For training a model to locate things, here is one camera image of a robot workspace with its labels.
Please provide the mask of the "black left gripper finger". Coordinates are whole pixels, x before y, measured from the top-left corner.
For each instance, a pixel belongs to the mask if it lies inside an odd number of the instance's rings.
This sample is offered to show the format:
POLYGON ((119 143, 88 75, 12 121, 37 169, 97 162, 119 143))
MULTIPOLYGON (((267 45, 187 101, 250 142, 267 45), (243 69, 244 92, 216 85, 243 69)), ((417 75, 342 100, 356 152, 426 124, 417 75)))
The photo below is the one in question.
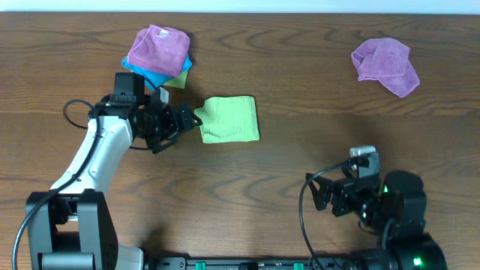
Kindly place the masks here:
POLYGON ((175 133, 169 138, 156 142, 151 149, 152 153, 156 155, 162 152, 163 150, 166 150, 169 147, 174 146, 178 142, 178 138, 179 138, 179 133, 175 133))
POLYGON ((179 112, 181 116, 181 130, 183 132, 191 131, 195 127, 199 127, 203 124, 202 119, 195 115, 186 103, 180 105, 179 112))

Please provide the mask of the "light green microfiber cloth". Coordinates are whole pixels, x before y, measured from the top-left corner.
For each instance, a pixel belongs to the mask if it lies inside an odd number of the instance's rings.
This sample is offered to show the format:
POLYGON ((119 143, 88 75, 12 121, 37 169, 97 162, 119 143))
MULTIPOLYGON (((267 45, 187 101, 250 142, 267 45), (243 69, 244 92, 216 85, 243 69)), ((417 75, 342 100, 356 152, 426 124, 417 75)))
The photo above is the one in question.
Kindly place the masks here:
POLYGON ((194 110, 202 120, 205 144, 251 142, 260 139, 255 98, 251 96, 210 97, 194 110))

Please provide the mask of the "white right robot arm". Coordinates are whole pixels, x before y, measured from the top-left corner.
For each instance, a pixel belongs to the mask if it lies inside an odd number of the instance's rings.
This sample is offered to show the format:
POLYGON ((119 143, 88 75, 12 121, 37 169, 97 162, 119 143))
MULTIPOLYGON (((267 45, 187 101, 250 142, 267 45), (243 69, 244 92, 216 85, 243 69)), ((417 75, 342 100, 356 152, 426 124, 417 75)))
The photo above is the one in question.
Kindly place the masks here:
POLYGON ((378 173, 352 175, 333 181, 306 175, 314 205, 322 211, 332 205, 336 217, 354 213, 360 227, 378 238, 373 249, 354 251, 340 269, 447 269, 441 247, 425 232, 427 196, 419 176, 395 170, 385 180, 378 173))

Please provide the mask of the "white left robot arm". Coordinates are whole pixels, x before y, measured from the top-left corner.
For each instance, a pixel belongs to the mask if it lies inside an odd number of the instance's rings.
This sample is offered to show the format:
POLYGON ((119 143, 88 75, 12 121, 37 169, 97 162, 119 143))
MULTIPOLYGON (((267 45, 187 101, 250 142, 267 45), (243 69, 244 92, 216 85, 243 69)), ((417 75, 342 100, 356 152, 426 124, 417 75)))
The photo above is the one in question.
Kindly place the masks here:
POLYGON ((119 244, 107 194, 124 153, 145 140, 157 154, 202 124, 188 105, 170 106, 146 80, 117 73, 112 94, 90 105, 85 139, 49 191, 33 192, 18 236, 28 234, 33 269, 156 269, 139 247, 119 244))

